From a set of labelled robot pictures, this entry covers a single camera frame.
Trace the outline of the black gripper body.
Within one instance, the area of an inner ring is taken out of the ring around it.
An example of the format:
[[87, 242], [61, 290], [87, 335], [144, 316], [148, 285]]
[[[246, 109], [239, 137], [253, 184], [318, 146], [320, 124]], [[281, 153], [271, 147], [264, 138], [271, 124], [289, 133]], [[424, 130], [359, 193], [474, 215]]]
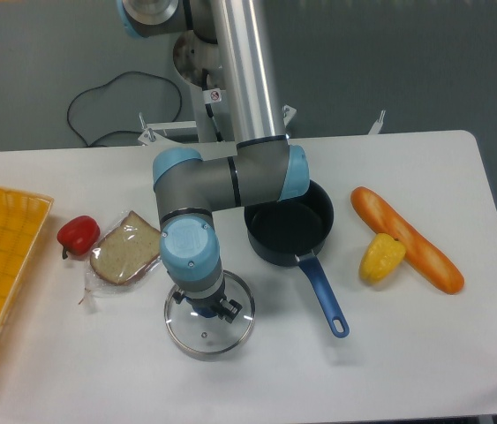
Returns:
[[191, 297], [190, 292], [183, 291], [177, 287], [177, 290], [172, 294], [172, 298], [177, 304], [183, 300], [192, 306], [192, 309], [197, 314], [205, 318], [223, 317], [221, 301], [226, 299], [225, 283], [221, 282], [219, 286], [211, 287], [209, 295], [202, 295], [201, 292], [195, 292], [195, 295], [200, 295], [200, 298]]

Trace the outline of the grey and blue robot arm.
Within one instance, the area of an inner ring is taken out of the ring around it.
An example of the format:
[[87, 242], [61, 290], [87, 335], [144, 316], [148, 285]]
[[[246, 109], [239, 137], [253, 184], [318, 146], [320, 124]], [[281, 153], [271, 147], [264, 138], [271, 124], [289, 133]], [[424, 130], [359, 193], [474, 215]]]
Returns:
[[305, 194], [309, 166], [288, 142], [260, 1], [121, 1], [129, 34], [147, 38], [192, 30], [219, 51], [237, 152], [205, 160], [170, 148], [153, 163], [161, 258], [195, 312], [232, 322], [241, 306], [225, 293], [213, 214]]

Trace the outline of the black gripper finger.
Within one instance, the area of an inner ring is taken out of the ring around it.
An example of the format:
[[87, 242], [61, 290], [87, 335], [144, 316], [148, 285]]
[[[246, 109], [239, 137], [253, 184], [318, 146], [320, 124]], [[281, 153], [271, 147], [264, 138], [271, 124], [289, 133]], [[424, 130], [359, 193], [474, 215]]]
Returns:
[[227, 323], [233, 323], [242, 309], [243, 306], [234, 299], [221, 299], [215, 306], [217, 316]]

